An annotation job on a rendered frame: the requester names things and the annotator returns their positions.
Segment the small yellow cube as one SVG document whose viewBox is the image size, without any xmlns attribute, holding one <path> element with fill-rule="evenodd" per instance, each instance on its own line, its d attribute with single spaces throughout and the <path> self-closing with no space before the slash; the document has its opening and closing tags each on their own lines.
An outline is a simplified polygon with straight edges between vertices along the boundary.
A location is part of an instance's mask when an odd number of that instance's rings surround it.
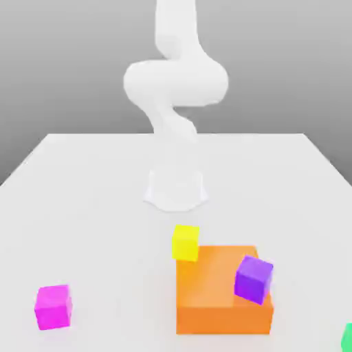
<svg viewBox="0 0 352 352">
<path fill-rule="evenodd" d="M 199 254 L 199 226 L 176 225 L 172 236 L 172 258 L 196 262 Z"/>
</svg>

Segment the small purple cube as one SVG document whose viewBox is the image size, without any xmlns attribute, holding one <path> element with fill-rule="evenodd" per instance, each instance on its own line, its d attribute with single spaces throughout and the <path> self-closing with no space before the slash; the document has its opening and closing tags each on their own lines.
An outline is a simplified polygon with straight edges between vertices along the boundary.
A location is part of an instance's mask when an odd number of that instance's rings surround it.
<svg viewBox="0 0 352 352">
<path fill-rule="evenodd" d="M 271 263 L 245 255 L 236 270 L 234 294 L 262 305 L 270 290 L 273 269 Z"/>
</svg>

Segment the small magenta cube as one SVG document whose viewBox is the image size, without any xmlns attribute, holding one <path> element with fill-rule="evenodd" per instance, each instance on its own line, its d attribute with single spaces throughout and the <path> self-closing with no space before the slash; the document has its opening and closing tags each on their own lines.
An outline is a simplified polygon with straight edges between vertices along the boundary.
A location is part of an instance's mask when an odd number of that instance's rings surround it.
<svg viewBox="0 0 352 352">
<path fill-rule="evenodd" d="M 40 287 L 34 312 L 40 330 L 69 327 L 72 317 L 72 297 L 69 285 Z"/>
</svg>

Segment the small green cube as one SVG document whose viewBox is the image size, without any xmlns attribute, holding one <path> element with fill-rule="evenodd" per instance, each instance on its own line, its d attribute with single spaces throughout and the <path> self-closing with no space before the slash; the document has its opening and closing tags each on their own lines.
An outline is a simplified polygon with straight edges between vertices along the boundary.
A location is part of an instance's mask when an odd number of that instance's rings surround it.
<svg viewBox="0 0 352 352">
<path fill-rule="evenodd" d="M 341 339 L 342 352 L 352 352 L 352 322 L 346 324 Z"/>
</svg>

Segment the large orange box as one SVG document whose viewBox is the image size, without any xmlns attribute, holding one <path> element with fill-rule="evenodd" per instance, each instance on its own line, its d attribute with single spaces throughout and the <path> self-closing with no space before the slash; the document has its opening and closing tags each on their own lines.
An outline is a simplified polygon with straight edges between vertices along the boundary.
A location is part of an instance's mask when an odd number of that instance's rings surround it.
<svg viewBox="0 0 352 352">
<path fill-rule="evenodd" d="M 253 245 L 201 245 L 197 261 L 176 262 L 176 334 L 270 333 L 272 271 L 266 267 L 261 272 L 261 304 L 235 294 L 236 273 L 250 273 L 241 264 L 247 256 L 261 262 Z"/>
</svg>

